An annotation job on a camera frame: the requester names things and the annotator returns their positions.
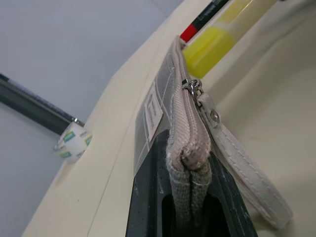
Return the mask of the grey grid zipper pouch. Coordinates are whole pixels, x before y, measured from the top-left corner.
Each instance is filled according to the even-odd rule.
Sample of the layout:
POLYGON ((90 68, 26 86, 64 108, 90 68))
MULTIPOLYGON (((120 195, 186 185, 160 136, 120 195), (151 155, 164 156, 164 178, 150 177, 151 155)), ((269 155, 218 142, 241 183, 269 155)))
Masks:
POLYGON ((168 135, 166 167, 175 208, 176 237, 206 237, 206 195, 211 153, 229 171, 245 203, 274 228, 292 211, 265 173, 221 122, 212 99, 190 77, 179 37, 168 53, 136 118, 134 177, 158 135, 168 135))

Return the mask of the red and black marker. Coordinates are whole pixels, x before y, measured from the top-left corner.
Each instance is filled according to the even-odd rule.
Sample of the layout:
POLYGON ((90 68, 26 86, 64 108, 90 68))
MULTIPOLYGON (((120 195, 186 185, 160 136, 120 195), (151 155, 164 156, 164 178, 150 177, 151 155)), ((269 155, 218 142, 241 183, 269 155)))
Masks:
POLYGON ((230 0, 212 0, 184 30, 180 38, 189 42, 230 0))

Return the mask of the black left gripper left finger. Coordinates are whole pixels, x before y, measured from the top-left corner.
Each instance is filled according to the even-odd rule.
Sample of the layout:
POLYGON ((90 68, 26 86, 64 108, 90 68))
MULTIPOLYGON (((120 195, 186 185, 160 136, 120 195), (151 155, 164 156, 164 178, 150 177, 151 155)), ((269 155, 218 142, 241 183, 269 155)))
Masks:
POLYGON ((168 135, 158 135, 134 177, 125 237, 176 237, 166 167, 168 135))

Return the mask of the dark metal rail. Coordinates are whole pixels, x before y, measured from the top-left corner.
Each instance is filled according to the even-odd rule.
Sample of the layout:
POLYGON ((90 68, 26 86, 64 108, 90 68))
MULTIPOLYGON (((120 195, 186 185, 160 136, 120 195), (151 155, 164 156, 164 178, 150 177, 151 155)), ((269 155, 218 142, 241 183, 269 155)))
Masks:
POLYGON ((61 110, 1 73, 0 102, 59 135, 71 122, 84 126, 84 122, 78 118, 61 110))

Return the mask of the clear printed tape roll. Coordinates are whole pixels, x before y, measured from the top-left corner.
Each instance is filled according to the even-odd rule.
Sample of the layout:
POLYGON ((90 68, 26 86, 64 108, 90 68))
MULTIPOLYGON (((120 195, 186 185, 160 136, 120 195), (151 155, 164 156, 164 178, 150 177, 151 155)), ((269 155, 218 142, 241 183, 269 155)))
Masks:
POLYGON ((77 162, 92 140, 92 133, 76 122, 71 122, 54 147, 56 155, 68 163, 77 162))

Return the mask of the yellow highlighter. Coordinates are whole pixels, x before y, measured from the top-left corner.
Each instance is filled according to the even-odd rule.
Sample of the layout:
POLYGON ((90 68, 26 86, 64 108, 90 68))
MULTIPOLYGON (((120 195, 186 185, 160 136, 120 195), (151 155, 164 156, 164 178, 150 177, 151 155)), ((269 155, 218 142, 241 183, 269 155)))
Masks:
POLYGON ((203 78, 276 1, 234 0, 209 28, 183 50, 189 74, 203 78))

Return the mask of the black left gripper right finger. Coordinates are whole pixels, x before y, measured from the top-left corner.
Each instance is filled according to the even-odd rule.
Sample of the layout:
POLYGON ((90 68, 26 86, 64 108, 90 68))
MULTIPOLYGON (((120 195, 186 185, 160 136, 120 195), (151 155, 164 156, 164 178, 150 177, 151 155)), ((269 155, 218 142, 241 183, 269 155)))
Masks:
POLYGON ((229 171, 210 154, 212 182, 206 195, 206 237, 258 237, 229 171))

